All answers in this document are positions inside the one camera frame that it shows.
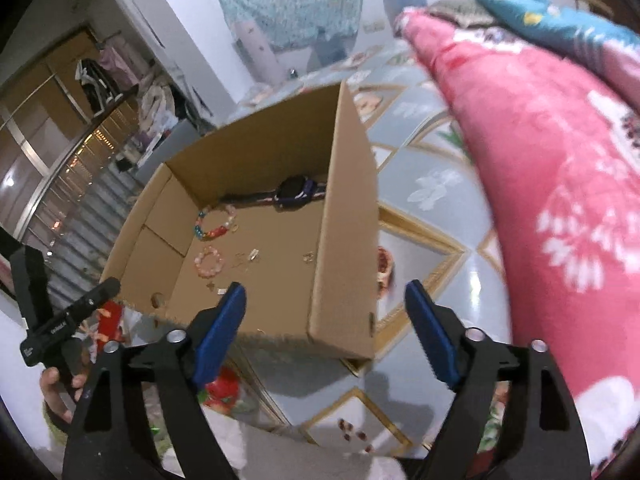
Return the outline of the person's left hand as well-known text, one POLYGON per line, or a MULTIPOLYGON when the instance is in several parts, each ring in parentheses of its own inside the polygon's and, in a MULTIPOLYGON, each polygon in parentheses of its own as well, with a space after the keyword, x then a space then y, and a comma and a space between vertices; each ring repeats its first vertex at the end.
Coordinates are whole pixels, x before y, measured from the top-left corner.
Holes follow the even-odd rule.
POLYGON ((82 395, 82 390, 84 390, 88 375, 88 368, 75 375, 70 385, 72 392, 68 392, 61 382, 60 373, 56 367, 46 368, 42 372, 39 385, 44 402, 46 402, 51 412, 62 419, 63 422, 70 424, 75 413, 75 409, 70 408, 70 402, 66 402, 63 399, 64 394, 73 398, 74 402, 77 403, 82 395))

